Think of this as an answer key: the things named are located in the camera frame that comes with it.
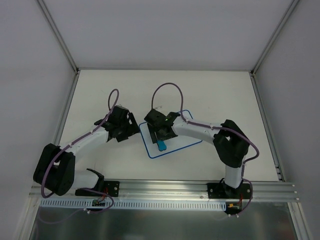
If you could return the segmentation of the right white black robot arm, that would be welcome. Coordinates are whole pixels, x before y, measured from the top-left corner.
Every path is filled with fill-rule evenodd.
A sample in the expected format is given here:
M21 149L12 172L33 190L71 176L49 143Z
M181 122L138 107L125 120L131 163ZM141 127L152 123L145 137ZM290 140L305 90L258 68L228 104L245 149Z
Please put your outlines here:
M232 120L227 119L218 126L187 118L183 112L164 115L154 108L148 112L144 120L151 142L160 152L166 151L169 147L165 141L177 137L190 137L212 144L225 165L225 176L220 191L230 199L240 197L243 184L242 165L250 143Z

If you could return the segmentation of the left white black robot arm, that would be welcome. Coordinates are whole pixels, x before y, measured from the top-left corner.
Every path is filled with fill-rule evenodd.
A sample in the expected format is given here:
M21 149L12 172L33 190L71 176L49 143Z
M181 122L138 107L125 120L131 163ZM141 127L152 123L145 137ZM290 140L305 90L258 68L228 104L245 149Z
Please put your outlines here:
M75 140L62 145L47 144L33 174L34 182L41 185L41 196L63 196L71 189L79 196L105 194L104 175L91 168L77 171L76 163L99 146L113 139L125 141L139 131L133 113L117 105Z

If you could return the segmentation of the blue-framed small whiteboard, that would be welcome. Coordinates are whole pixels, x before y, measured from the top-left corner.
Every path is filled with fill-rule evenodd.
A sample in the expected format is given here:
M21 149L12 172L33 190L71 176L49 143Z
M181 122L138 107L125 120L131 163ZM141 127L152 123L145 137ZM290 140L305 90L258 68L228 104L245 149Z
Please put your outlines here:
M179 117L177 117L173 123L178 123L179 121L182 121L182 120L183 119L181 118L181 114L179 113ZM197 145L202 142L200 139L192 138L189 136L177 135L177 137L174 137L168 140L157 140L157 141L164 141L166 145L165 151L159 151L157 143L155 144L152 143L147 122L144 121L138 127L140 129L140 134L143 140L144 147L150 159L156 159L164 155L168 155L168 154L177 152L179 150Z

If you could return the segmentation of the blue foam whiteboard eraser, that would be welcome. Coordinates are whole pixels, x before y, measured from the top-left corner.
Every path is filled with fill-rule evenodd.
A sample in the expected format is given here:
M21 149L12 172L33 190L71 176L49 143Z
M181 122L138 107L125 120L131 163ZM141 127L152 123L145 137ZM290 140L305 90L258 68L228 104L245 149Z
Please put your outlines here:
M165 144L164 141L162 141L162 140L158 140L158 141L157 141L157 147L158 147L158 150L159 150L160 152L163 152L163 151L165 151L165 150L167 149L166 144Z

